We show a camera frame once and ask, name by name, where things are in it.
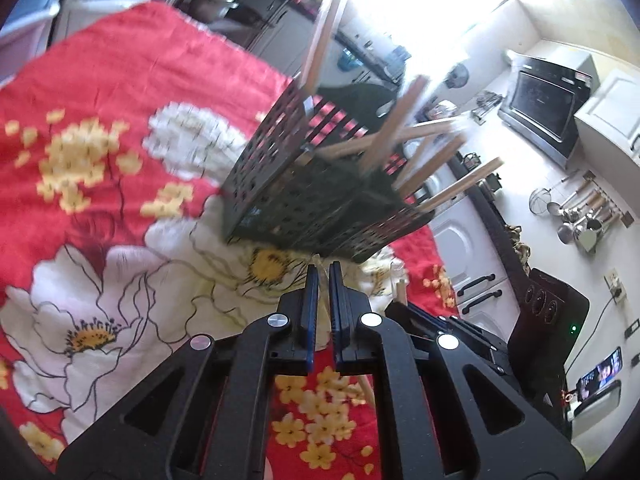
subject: basket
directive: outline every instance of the basket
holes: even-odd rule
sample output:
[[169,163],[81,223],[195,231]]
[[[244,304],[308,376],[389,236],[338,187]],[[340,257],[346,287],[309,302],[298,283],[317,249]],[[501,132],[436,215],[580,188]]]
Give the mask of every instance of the basket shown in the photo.
[[367,178],[358,174],[357,156],[326,160],[316,153],[365,134],[345,111],[327,100],[314,105],[292,81],[222,185],[225,239],[360,263],[427,224],[433,212],[419,212],[392,189],[406,162],[397,153]]

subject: power cord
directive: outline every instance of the power cord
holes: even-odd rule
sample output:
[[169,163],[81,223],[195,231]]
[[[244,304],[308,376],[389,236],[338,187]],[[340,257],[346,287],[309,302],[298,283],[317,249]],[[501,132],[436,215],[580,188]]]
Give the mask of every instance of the power cord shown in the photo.
[[565,375],[568,375],[568,374],[569,374],[569,370],[571,370],[571,367],[574,365],[575,360],[576,360],[578,357],[580,357],[580,354],[581,354],[581,353],[582,353],[582,351],[584,350],[585,346],[587,346],[587,344],[589,343],[589,341],[591,341],[591,338],[592,338],[592,337],[593,337],[593,335],[596,333],[596,330],[598,329],[598,325],[600,324],[600,320],[602,319],[602,316],[604,316],[604,313],[606,312],[607,307],[608,307],[608,306],[611,304],[611,302],[612,302],[613,300],[615,300],[615,299],[616,299],[616,296],[612,296],[612,297],[610,298],[610,300],[609,300],[609,301],[607,301],[607,304],[604,306],[604,308],[602,309],[602,312],[600,313],[600,317],[598,318],[598,321],[597,321],[597,323],[596,323],[595,328],[593,329],[593,332],[591,332],[591,335],[589,336],[589,338],[587,339],[587,341],[585,341],[584,345],[582,345],[582,348],[580,348],[580,351],[576,354],[576,356],[574,357],[574,360],[573,360],[573,361],[571,361],[571,364],[570,364],[570,365],[569,365],[569,367],[566,369],[566,374],[565,374]]

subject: smartphone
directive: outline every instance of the smartphone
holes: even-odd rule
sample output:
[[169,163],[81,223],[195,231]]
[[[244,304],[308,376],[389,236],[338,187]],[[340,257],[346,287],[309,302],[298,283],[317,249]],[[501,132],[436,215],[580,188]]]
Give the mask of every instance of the smartphone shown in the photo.
[[622,350],[618,347],[613,351],[613,354],[578,381],[575,386],[575,389],[578,390],[578,400],[586,400],[599,389],[604,388],[621,369]]

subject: wall socket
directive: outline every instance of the wall socket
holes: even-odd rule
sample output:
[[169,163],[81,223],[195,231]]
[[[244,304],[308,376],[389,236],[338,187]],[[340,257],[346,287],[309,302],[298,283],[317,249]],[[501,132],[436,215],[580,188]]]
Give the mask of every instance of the wall socket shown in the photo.
[[614,297],[613,299],[613,301],[615,301],[616,304],[620,304],[626,300],[625,285],[623,285],[622,280],[620,280],[620,276],[618,275],[618,272],[616,269],[611,269],[609,272],[607,272],[604,275],[604,281],[607,282],[607,286],[609,287],[609,292],[611,293],[612,296],[614,291],[618,287],[622,289],[622,292],[620,293],[620,295],[617,298]]

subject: floral tablecloth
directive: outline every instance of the floral tablecloth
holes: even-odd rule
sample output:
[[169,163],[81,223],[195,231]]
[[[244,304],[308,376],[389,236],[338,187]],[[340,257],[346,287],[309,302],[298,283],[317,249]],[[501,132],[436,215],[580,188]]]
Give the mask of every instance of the floral tablecloth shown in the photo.
[[[51,469],[63,449],[191,335],[239,333],[300,288],[311,255],[220,238],[218,186],[287,84],[150,2],[54,46],[0,91],[0,405]],[[455,312],[428,228],[345,280]],[[380,476],[376,420],[331,361],[274,385],[278,479]]]

